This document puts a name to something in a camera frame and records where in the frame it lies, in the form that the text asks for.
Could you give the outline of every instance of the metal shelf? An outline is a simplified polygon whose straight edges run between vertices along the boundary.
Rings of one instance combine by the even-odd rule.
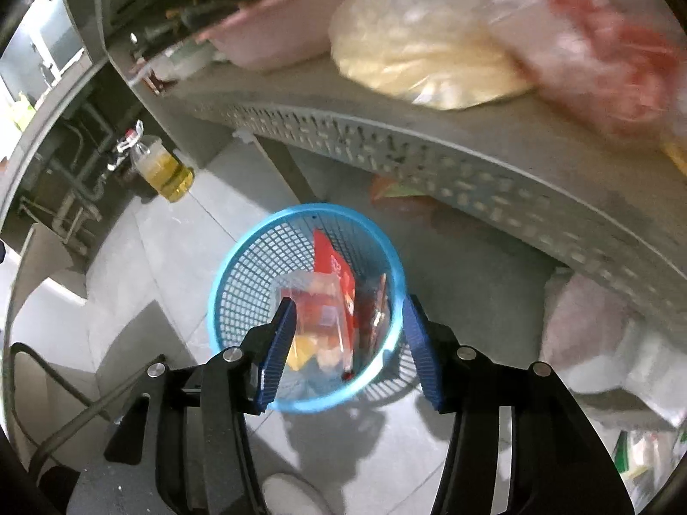
[[[624,294],[687,346],[687,180],[661,155],[609,151],[533,94],[439,112],[322,58],[267,75],[214,64],[166,99],[404,180]]]

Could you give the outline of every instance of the basket rim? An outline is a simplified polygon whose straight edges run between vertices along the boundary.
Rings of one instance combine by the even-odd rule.
[[[246,251],[246,249],[250,247],[250,245],[253,244],[260,234],[266,230],[276,227],[290,218],[313,213],[339,215],[349,221],[356,222],[367,232],[369,232],[369,234],[372,235],[372,237],[379,243],[387,260],[389,261],[390,276],[394,284],[394,295],[391,297],[392,316],[391,321],[389,322],[389,330],[384,342],[382,343],[382,346],[379,347],[377,354],[374,355],[368,365],[365,366],[365,368],[351,381],[332,393],[322,395],[321,397],[315,397],[313,399],[276,399],[269,405],[269,407],[275,411],[300,413],[322,412],[348,401],[362,391],[365,386],[370,384],[372,380],[379,375],[379,372],[381,372],[382,368],[384,368],[386,358],[391,356],[391,354],[393,354],[396,350],[396,346],[401,337],[401,331],[403,329],[403,301],[405,300],[407,293],[405,273],[403,271],[401,259],[398,257],[398,253],[396,252],[394,245],[389,240],[389,237],[387,237],[387,235],[384,234],[384,232],[377,227],[372,220],[365,217],[365,215],[354,211],[353,209],[329,203],[308,203],[289,207],[270,215],[267,219],[255,225],[252,230],[243,235],[243,237],[236,242],[231,251],[229,251],[229,254],[226,256],[221,268],[215,276],[214,283],[212,284],[212,291],[210,292],[210,297],[207,303],[207,332],[210,334],[210,345],[212,347],[213,356],[219,354],[223,350],[219,337],[220,332],[216,322],[216,314],[221,288],[223,288],[222,281],[225,278],[225,273],[228,271],[228,269],[233,268],[237,259],[243,254],[243,252]]]

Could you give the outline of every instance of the metal screw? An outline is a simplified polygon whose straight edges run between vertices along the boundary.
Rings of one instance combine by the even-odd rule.
[[[238,362],[243,358],[243,350],[238,347],[229,347],[222,353],[222,358],[226,362]]]
[[[165,364],[162,364],[160,362],[151,364],[148,366],[148,375],[151,378],[156,378],[158,376],[161,376],[163,373],[165,373]]]
[[[532,371],[534,371],[540,378],[545,378],[551,375],[551,366],[545,364],[544,362],[535,362],[532,366]]]
[[[470,347],[460,347],[456,354],[458,354],[458,357],[461,360],[466,361],[475,360],[475,358],[477,357],[477,351]]]

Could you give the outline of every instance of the blue basket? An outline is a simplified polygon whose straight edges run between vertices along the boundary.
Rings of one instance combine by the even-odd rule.
[[[275,213],[245,235],[229,253],[215,279],[208,303],[208,331],[214,353],[238,346],[248,330],[271,320],[271,283],[278,275],[312,271],[315,261],[313,230],[325,232],[334,248],[348,261],[356,279],[387,275],[391,321],[377,354],[350,381],[337,379],[335,388],[316,396],[289,399],[283,392],[298,385],[295,372],[284,375],[271,408],[283,412],[321,412],[349,400],[368,385],[392,356],[401,336],[405,275],[401,260],[386,235],[368,218],[346,207],[307,204]]]

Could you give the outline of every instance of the pink plastic bowl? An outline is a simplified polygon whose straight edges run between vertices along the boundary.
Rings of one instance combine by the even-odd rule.
[[[196,36],[236,66],[274,70],[329,50],[329,23],[344,0],[259,0]]]

